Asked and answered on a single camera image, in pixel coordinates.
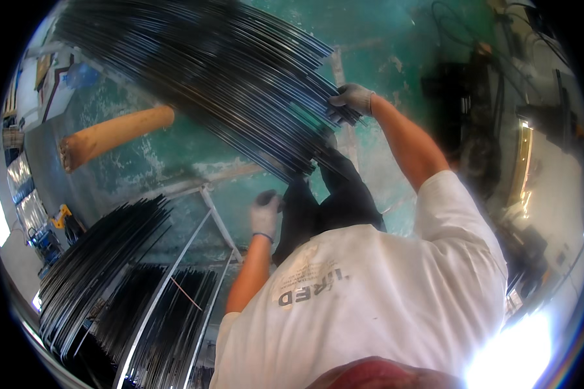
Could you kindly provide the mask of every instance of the bundle of metal rods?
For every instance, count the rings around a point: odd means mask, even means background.
[[[330,47],[237,0],[68,0],[55,33],[286,182],[312,159],[337,172],[327,110],[360,118],[327,102]]]
[[[76,353],[76,335],[104,290],[169,218],[166,203],[159,196],[120,206],[96,222],[42,279],[40,335],[63,362]]]
[[[163,277],[163,272],[160,266],[135,266],[123,277],[97,316],[95,339],[113,362],[121,361],[126,343]]]
[[[182,289],[167,285],[129,364],[126,380],[137,388],[184,387],[190,351],[201,328],[201,309],[214,290],[216,273],[185,269],[175,274],[175,281]]]

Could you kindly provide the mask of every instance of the hand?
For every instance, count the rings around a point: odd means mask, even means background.
[[[345,84],[337,89],[339,96],[329,98],[329,104],[333,106],[348,105],[353,110],[372,116],[372,105],[370,100],[374,93],[358,84]]]
[[[251,204],[251,228],[253,234],[268,237],[274,242],[277,232],[277,213],[281,212],[281,197],[277,191],[271,189],[257,195]]]

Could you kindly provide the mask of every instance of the worker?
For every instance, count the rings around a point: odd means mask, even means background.
[[[356,84],[339,92],[329,103],[377,120],[417,192],[415,237],[384,232],[370,192],[334,150],[347,177],[322,169],[331,193],[322,204],[302,180],[286,191],[269,277],[282,203],[260,194],[210,388],[462,387],[500,330],[506,262],[444,155],[384,98]]]

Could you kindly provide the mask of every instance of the black pants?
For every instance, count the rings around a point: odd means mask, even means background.
[[[331,163],[348,180],[321,166],[320,173],[330,193],[322,204],[318,204],[301,176],[289,184],[283,195],[281,240],[273,254],[275,265],[279,266],[295,248],[311,237],[328,230],[371,224],[377,230],[385,231],[383,217],[352,162],[333,150]]]

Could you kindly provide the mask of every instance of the metal frame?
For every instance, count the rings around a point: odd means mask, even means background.
[[[234,253],[232,252],[229,255],[229,259],[225,264],[225,268],[223,269],[223,274],[221,274],[220,279],[218,280],[218,285],[216,289],[214,289],[214,294],[212,296],[212,300],[210,301],[210,306],[208,307],[207,314],[205,315],[205,320],[203,321],[203,326],[201,327],[201,333],[199,334],[199,338],[197,339],[197,343],[195,345],[195,350],[192,353],[192,359],[190,360],[190,365],[188,365],[188,372],[186,373],[186,380],[184,381],[183,389],[188,387],[188,383],[190,382],[190,374],[192,373],[192,369],[195,367],[195,363],[197,362],[197,357],[199,356],[199,351],[201,351],[201,344],[203,343],[203,338],[205,337],[205,331],[208,328],[208,323],[210,322],[210,316],[212,315],[212,310],[214,308],[214,304],[216,303],[216,299],[218,297],[218,292],[220,292],[220,288],[223,286],[223,279],[225,278],[225,274],[227,273],[227,268],[229,267],[229,262],[231,262],[232,258],[234,257]]]
[[[205,221],[211,216],[213,218],[214,222],[216,223],[221,235],[223,235],[223,239],[225,240],[227,245],[232,249],[232,253],[230,254],[229,259],[227,260],[227,262],[225,264],[225,268],[223,270],[223,273],[220,276],[220,279],[218,280],[217,287],[214,289],[213,297],[210,301],[210,305],[209,305],[207,312],[205,314],[205,319],[203,320],[203,323],[202,323],[201,332],[200,332],[199,338],[197,339],[197,342],[195,344],[195,350],[193,352],[192,359],[190,361],[190,365],[188,367],[188,371],[186,374],[186,379],[184,381],[184,389],[186,389],[186,387],[188,385],[188,382],[190,379],[190,373],[192,373],[193,366],[195,365],[195,363],[197,361],[199,349],[201,348],[201,343],[203,342],[203,338],[205,337],[205,330],[207,328],[208,322],[210,321],[210,316],[212,315],[212,309],[214,308],[214,303],[218,297],[218,292],[220,291],[220,288],[223,285],[223,278],[225,277],[225,274],[227,272],[227,268],[229,267],[229,263],[231,262],[232,258],[234,258],[234,257],[239,262],[242,262],[242,256],[240,255],[238,248],[236,248],[234,241],[231,238],[231,235],[229,235],[229,231],[227,231],[225,224],[223,224],[223,220],[220,218],[220,215],[218,214],[218,211],[216,210],[216,207],[214,206],[214,203],[212,202],[212,198],[210,197],[210,194],[209,194],[209,191],[211,191],[211,190],[212,190],[211,187],[207,187],[206,185],[202,185],[199,187],[199,192],[201,193],[203,201],[205,202],[206,206],[208,206],[208,208],[209,208],[208,213],[204,216],[203,220],[201,220],[201,223],[199,223],[199,226],[197,227],[197,229],[194,231],[194,233],[192,234],[192,236],[190,237],[190,239],[188,240],[188,242],[184,246],[182,253],[179,254],[179,256],[178,256],[177,260],[174,262],[174,264],[167,269],[164,277],[160,280],[160,283],[156,287],[156,291],[154,292],[151,299],[149,300],[148,307],[147,307],[144,315],[140,318],[140,321],[139,321],[137,328],[134,329],[134,332],[132,333],[132,336],[130,337],[130,341],[128,343],[130,345],[128,348],[128,352],[121,357],[121,362],[119,362],[119,365],[117,366],[117,375],[115,376],[113,388],[121,389],[123,387],[123,380],[125,379],[126,373],[128,372],[129,363],[131,362],[132,357],[134,356],[134,352],[136,351],[136,347],[138,346],[138,342],[140,340],[140,337],[141,337],[143,331],[145,330],[145,327],[147,326],[149,318],[151,317],[151,314],[153,313],[154,308],[156,307],[156,305],[158,303],[158,300],[160,300],[160,297],[163,295],[164,289],[166,288],[166,285],[171,280],[171,276],[173,275],[173,273],[177,269],[179,262],[182,260],[182,258],[184,257],[184,255],[188,251],[188,248],[190,247],[192,242],[197,237],[197,234],[202,229],[203,225],[205,224]]]

